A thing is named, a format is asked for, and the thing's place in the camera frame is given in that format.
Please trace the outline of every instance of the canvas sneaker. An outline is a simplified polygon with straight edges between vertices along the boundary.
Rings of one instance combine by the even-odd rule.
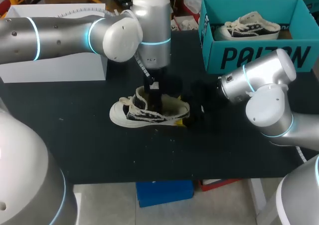
[[[113,123],[127,128],[147,125],[176,125],[176,122],[189,116],[189,104],[163,94],[162,114],[148,110],[148,95],[144,87],[136,89],[133,97],[122,97],[110,110]]]
[[[215,31],[214,40],[272,40],[278,38],[280,28],[254,11],[234,22],[226,22]]]

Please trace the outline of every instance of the shoe toe cap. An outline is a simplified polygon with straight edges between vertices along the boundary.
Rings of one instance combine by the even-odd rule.
[[[123,111],[123,103],[119,101],[113,104],[110,110],[110,116],[116,116],[119,119],[126,119],[126,115]]]

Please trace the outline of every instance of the black table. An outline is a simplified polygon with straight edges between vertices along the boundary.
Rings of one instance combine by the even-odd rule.
[[[197,31],[171,40],[172,73],[190,82],[212,81],[205,73]],[[245,104],[207,118],[202,130],[149,126],[122,128],[110,121],[119,97],[142,85],[133,60],[109,62],[106,81],[8,84],[12,114],[36,131],[74,184],[283,177],[302,164],[295,148],[270,144],[249,123]],[[306,91],[311,90],[312,97]],[[300,73],[289,86],[292,110],[319,113],[314,74]],[[310,158],[317,154],[304,150]]]

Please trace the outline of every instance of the white shoelace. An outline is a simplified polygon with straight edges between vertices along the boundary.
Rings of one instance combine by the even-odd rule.
[[[236,31],[240,31],[241,29],[249,29],[248,26],[246,26],[246,25],[240,23],[240,22],[239,22],[239,19],[240,19],[240,18],[238,18],[238,19],[235,20],[234,22],[228,21],[228,22],[225,23],[225,26],[227,27],[227,29],[230,29],[232,32],[235,31],[235,30],[236,30]]]
[[[119,99],[119,101],[120,101],[122,104],[124,104],[124,105],[130,107],[130,113],[132,113],[132,114],[141,114],[141,110],[134,105],[134,103],[133,103],[133,97],[132,97],[132,96],[129,96],[128,98],[126,98],[126,97],[121,97],[121,98]]]

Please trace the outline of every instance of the white box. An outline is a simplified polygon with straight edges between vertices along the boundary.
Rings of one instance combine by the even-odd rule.
[[[105,4],[37,4],[13,5],[6,17],[57,17],[81,8],[105,9]],[[82,11],[65,16],[79,18],[104,13]],[[4,83],[90,81],[105,80],[107,58],[94,53],[72,54],[59,58],[42,59],[0,65],[0,77]]]

